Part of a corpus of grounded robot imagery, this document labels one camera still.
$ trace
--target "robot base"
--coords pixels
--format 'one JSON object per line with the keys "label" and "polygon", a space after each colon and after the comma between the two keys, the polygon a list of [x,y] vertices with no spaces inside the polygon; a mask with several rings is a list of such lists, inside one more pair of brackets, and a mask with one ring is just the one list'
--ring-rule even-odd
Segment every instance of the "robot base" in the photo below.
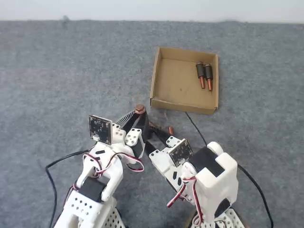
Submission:
{"label": "robot base", "polygon": [[185,228],[249,228],[232,208],[229,208],[225,213],[216,218],[215,223],[202,223],[199,227],[195,227],[192,224],[192,219],[195,215],[196,212],[190,217]]}

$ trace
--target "perforated plastic plate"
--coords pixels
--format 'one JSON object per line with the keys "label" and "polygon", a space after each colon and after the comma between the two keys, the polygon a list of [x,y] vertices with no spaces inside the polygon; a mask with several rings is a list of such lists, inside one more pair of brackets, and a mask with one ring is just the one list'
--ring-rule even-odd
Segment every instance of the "perforated plastic plate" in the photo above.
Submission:
{"label": "perforated plastic plate", "polygon": [[125,228],[116,208],[109,214],[107,221],[102,228]]}

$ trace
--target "copper cylinder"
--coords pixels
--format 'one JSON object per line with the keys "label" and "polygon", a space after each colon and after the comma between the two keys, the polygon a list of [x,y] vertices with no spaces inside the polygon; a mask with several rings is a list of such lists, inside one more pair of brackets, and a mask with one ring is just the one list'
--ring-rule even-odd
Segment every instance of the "copper cylinder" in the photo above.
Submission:
{"label": "copper cylinder", "polygon": [[209,91],[212,91],[212,80],[210,78],[207,79],[207,82],[208,82],[208,89]]}
{"label": "copper cylinder", "polygon": [[168,129],[169,129],[169,134],[170,134],[170,135],[174,135],[173,127],[172,127],[172,126],[169,126]]}
{"label": "copper cylinder", "polygon": [[199,79],[200,79],[200,86],[202,89],[204,89],[205,88],[205,79],[204,79],[204,77],[199,77]]}
{"label": "copper cylinder", "polygon": [[138,104],[138,105],[135,107],[135,112],[136,112],[137,114],[143,114],[145,111],[146,111],[146,107],[145,107],[143,104]]}

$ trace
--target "screw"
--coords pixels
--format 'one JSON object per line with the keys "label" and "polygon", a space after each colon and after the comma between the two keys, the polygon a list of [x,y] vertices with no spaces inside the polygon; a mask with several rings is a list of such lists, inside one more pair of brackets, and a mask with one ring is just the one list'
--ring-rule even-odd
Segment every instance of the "screw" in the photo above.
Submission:
{"label": "screw", "polygon": [[146,111],[146,108],[143,104],[138,104],[136,107],[135,107],[135,112],[137,114],[143,114],[144,112]]}

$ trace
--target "black cable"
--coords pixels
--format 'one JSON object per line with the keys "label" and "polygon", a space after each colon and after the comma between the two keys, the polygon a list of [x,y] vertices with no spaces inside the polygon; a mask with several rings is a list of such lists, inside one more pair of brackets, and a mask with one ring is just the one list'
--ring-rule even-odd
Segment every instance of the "black cable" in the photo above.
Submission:
{"label": "black cable", "polygon": [[274,222],[272,220],[272,217],[271,217],[271,214],[270,214],[270,211],[269,211],[269,208],[268,208],[268,205],[267,205],[267,201],[266,201],[266,198],[264,196],[264,193],[262,191],[262,189],[260,188],[260,186],[258,185],[258,183],[255,181],[255,179],[253,179],[253,177],[247,172],[247,170],[245,170],[244,167],[242,167],[240,164],[237,164],[237,167],[242,170],[243,173],[246,174],[246,176],[251,180],[251,182],[254,184],[254,186],[257,188],[257,190],[259,191],[261,197],[262,197],[262,200],[263,200],[263,203],[264,203],[264,206],[265,206],[265,209],[266,209],[266,212],[267,212],[267,215],[269,217],[269,220],[270,220],[270,227],[273,228],[274,227]]}
{"label": "black cable", "polygon": [[[201,138],[203,139],[205,145],[207,146],[207,142],[204,138],[204,136],[202,135],[202,133],[199,131],[199,129],[197,128],[197,126],[195,125],[195,123],[192,121],[192,119],[190,118],[190,116],[188,115],[187,112],[185,112],[186,115],[188,116],[189,120],[191,121],[191,123],[193,124],[193,126],[196,128],[196,130],[198,131],[198,133],[200,134]],[[262,189],[260,188],[260,186],[258,185],[258,183],[255,181],[255,179],[253,179],[253,177],[249,174],[249,172],[247,172],[247,170],[245,170],[244,167],[242,167],[240,164],[237,164],[237,167],[242,170],[243,173],[246,174],[246,176],[251,180],[251,182],[254,184],[254,186],[257,188],[258,192],[260,193],[261,197],[262,197],[262,200],[263,200],[263,203],[264,203],[264,206],[265,206],[265,209],[266,209],[266,212],[267,212],[267,215],[269,217],[269,220],[270,220],[270,227],[273,228],[274,227],[274,222],[272,220],[272,217],[271,217],[271,214],[270,214],[270,211],[269,211],[269,207],[267,205],[267,201],[266,201],[266,198],[264,196],[264,193],[262,191]]]}
{"label": "black cable", "polygon": [[64,160],[64,159],[67,159],[67,158],[70,158],[70,157],[73,157],[73,156],[76,156],[76,155],[81,155],[81,154],[84,154],[84,153],[87,153],[89,152],[90,150],[85,150],[85,151],[77,151],[75,153],[71,153],[71,154],[68,154],[56,161],[53,161],[52,163],[50,163],[49,165],[47,165],[45,167],[45,171],[47,173],[47,176],[51,182],[51,185],[52,185],[52,188],[53,188],[53,192],[54,192],[54,206],[53,206],[53,211],[52,211],[52,216],[51,216],[51,220],[50,220],[50,223],[49,223],[49,228],[52,228],[52,224],[53,224],[53,220],[54,220],[54,217],[55,217],[55,213],[56,213],[56,207],[57,207],[57,190],[56,190],[56,186],[55,186],[55,183],[54,183],[54,180],[52,178],[52,175],[50,174],[49,172],[49,168],[51,168],[53,165],[56,165],[58,162]]}
{"label": "black cable", "polygon": [[207,142],[203,136],[203,134],[199,131],[198,127],[195,125],[195,123],[192,121],[191,117],[188,115],[187,112],[185,112],[185,114],[188,116],[189,120],[191,121],[191,123],[193,124],[193,126],[196,128],[196,130],[198,131],[199,135],[201,136],[201,138],[203,139],[205,145],[207,146]]}

